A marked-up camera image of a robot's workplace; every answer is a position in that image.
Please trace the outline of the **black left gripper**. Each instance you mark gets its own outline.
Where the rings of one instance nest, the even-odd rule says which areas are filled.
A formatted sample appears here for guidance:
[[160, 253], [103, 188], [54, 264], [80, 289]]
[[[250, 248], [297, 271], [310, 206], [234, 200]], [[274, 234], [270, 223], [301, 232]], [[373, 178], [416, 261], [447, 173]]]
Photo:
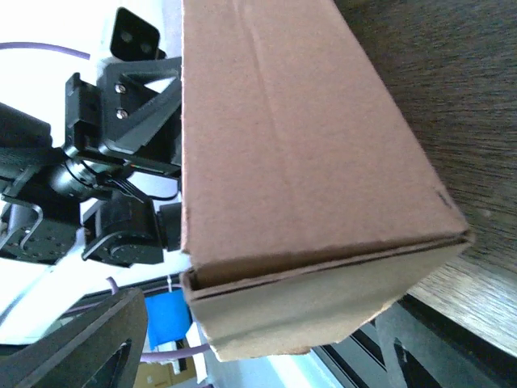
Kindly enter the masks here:
[[182, 58], [113, 62], [66, 83], [65, 153], [109, 171], [181, 173]]

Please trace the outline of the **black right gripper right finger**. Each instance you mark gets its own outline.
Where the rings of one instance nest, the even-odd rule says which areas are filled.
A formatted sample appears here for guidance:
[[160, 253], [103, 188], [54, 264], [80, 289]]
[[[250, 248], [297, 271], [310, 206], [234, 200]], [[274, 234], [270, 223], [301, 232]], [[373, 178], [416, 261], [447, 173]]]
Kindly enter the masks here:
[[376, 318], [394, 387], [515, 387], [516, 358], [455, 323], [394, 306]]

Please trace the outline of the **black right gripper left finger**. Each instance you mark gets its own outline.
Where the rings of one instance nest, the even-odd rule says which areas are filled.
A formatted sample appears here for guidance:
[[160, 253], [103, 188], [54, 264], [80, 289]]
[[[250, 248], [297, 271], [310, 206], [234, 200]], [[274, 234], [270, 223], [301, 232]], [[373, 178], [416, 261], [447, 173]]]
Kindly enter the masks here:
[[144, 294], [125, 289], [1, 360], [2, 387], [132, 387], [147, 330]]

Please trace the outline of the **brown cardboard box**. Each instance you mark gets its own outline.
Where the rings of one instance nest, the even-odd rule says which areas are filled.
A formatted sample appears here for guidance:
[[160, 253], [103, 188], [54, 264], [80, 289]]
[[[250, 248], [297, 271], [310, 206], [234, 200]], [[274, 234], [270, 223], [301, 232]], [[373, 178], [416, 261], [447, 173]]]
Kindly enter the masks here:
[[332, 1], [183, 3], [182, 249], [219, 361], [307, 353], [473, 241]]

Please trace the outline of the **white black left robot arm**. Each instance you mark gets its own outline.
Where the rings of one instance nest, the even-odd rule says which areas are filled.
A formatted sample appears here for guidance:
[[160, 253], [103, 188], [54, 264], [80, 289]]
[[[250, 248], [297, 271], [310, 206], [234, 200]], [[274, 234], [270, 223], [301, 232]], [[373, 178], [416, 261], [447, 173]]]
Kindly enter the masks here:
[[42, 267], [1, 310], [4, 344], [38, 340], [96, 282], [179, 249], [179, 192], [131, 177], [181, 177], [181, 65], [119, 61], [95, 84], [73, 74], [59, 147], [48, 124], [2, 106], [1, 257]]

